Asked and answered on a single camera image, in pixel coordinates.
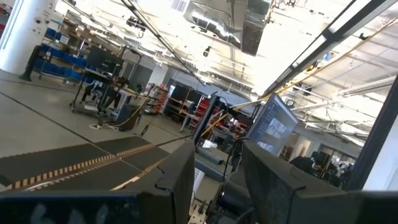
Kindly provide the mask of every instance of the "ceiling beam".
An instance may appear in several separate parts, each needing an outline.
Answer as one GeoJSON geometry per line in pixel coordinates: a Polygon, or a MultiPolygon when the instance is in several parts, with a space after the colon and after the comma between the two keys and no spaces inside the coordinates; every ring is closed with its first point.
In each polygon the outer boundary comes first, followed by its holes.
{"type": "Polygon", "coordinates": [[[353,35],[360,28],[364,27],[368,22],[374,19],[380,13],[390,8],[397,0],[370,0],[361,10],[359,10],[351,19],[342,25],[336,32],[332,32],[330,28],[335,26],[336,22],[342,16],[348,13],[348,9],[353,6],[356,1],[351,1],[348,6],[325,28],[325,30],[301,53],[296,60],[282,73],[279,78],[271,84],[271,86],[259,98],[264,98],[269,94],[277,91],[280,87],[285,85],[289,80],[293,79],[301,71],[310,66],[314,61],[322,58],[329,50],[340,44],[349,36],[353,35]],[[307,52],[315,43],[326,40],[315,48],[313,52],[307,52]],[[298,61],[304,54],[309,55],[301,62],[298,61]]]}

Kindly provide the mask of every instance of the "warehouse floor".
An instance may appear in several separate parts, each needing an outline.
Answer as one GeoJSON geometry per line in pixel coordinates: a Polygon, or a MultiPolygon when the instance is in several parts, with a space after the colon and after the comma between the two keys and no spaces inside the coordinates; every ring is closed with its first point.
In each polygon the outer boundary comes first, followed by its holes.
{"type": "MultiPolygon", "coordinates": [[[[179,133],[179,124],[161,116],[145,116],[140,125],[127,132],[91,129],[89,125],[96,123],[94,118],[72,113],[69,108],[75,87],[47,76],[39,80],[37,74],[32,79],[33,82],[24,82],[15,75],[0,72],[0,157],[75,146],[87,143],[86,139],[100,142],[125,138],[140,133],[149,123],[143,138],[153,144],[188,134],[179,133]]],[[[182,143],[184,140],[179,140],[161,148],[173,152],[182,143]]],[[[196,196],[209,200],[217,187],[217,182],[204,178],[196,196]]]]}

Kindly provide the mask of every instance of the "white column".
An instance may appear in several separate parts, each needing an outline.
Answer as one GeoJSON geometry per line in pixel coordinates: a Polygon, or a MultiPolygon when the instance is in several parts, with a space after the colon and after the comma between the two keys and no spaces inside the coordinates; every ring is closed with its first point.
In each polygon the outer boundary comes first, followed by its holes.
{"type": "Polygon", "coordinates": [[[148,83],[155,83],[156,85],[162,84],[168,69],[169,67],[166,65],[162,66],[155,65],[155,68],[152,71],[152,74],[150,75],[148,83]]]}
{"type": "Polygon", "coordinates": [[[0,69],[16,75],[41,44],[58,0],[17,0],[0,40],[0,69]]]}
{"type": "Polygon", "coordinates": [[[398,119],[391,127],[363,190],[398,190],[398,119]]]}

